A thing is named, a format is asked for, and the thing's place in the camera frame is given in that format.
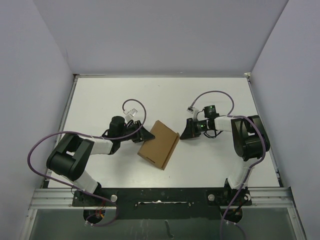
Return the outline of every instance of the screw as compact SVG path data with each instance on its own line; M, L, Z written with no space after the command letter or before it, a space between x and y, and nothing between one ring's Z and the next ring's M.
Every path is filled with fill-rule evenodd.
M118 197L117 197L117 195L111 195L111 197L110 197L110 200L111 200L111 202L116 202L117 201L117 199L118 199Z
M210 202L213 202L215 200L215 195L209 194L208 195L208 199L209 199Z

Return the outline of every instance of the camera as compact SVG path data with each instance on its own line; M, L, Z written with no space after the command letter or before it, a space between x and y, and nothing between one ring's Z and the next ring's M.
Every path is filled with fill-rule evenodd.
M204 120L198 120L199 113L204 112ZM196 118L188 118L186 120L186 126L183 133L180 136L181 140L197 138L204 133L207 138L215 138L217 136L215 119L219 117L219 113L216 111L215 105L205 106L202 111L198 112ZM210 136L207 131L213 130L215 136Z

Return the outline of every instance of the cardboard box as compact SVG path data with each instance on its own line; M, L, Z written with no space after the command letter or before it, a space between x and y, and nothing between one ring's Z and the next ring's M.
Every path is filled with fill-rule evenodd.
M145 141L139 149L138 155L152 165L165 170L179 142L180 135L159 120L154 123L150 133L155 135L155 139Z

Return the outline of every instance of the wall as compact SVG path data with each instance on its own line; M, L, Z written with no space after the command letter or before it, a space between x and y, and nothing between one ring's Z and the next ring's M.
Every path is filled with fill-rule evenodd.
M0 239L18 239L41 179L27 154L58 129L73 75L32 0L0 3ZM44 171L54 140L32 163Z
M34 0L76 74L249 72L288 0Z
M320 1L290 0L252 72L280 174L308 240L320 236Z

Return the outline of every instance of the metal frame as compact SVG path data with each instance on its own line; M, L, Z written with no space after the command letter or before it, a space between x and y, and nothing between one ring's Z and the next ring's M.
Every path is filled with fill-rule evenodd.
M184 75L137 75L137 76L119 76L119 75L77 75L74 79L74 83L71 88L69 98L67 100L63 116L61 119L61 124L59 126L59 131L62 131L66 119L68 117L68 112L72 102L72 98L75 92L78 78L120 78L120 77L135 77L135 78L185 78L185 77L199 77L199 76L184 76ZM205 78L209 77L221 77L221 76L203 76ZM245 76L230 76L230 77L239 77L243 78ZM60 137L56 138L54 147L59 142ZM275 170L277 171L278 167L275 163L274 156L272 156L272 161L275 164ZM252 205L243 206L243 208L287 208L288 216L290 218L292 228L294 230L297 240L306 240L306 235L301 224L297 209L294 205L294 199L290 188L285 187L251 187L249 188L251 194ZM39 188L35 189L33 197L29 206L28 214L25 218L24 226L20 235L20 240L28 240L31 236L32 228L34 226L35 218L38 210L48 209L48 210L59 210L59 209L70 209L70 210L79 210L79 209L96 209L96 207L74 207L72 206L73 202L73 192L70 188ZM115 207L106 207L108 210L114 210Z

